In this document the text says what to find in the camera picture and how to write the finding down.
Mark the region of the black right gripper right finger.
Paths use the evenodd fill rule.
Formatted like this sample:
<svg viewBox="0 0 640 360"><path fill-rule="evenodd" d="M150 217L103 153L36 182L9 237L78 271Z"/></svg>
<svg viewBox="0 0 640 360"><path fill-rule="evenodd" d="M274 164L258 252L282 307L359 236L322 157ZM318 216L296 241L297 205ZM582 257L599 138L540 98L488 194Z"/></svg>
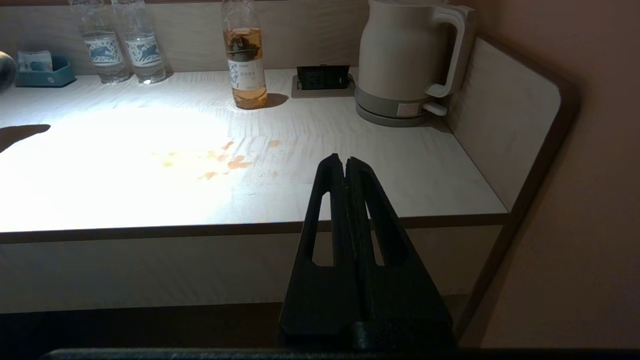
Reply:
<svg viewBox="0 0 640 360"><path fill-rule="evenodd" d="M454 349L453 320L373 169L347 162L361 319L356 349Z"/></svg>

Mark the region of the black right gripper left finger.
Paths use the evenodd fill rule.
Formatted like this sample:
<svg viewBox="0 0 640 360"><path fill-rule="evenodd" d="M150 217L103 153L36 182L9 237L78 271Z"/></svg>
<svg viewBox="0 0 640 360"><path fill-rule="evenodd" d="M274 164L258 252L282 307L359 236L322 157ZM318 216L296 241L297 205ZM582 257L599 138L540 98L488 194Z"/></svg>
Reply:
<svg viewBox="0 0 640 360"><path fill-rule="evenodd" d="M348 219L345 172L332 153L318 164L285 300L282 347L350 347L358 321L358 281ZM322 199L329 194L333 265L313 262Z"/></svg>

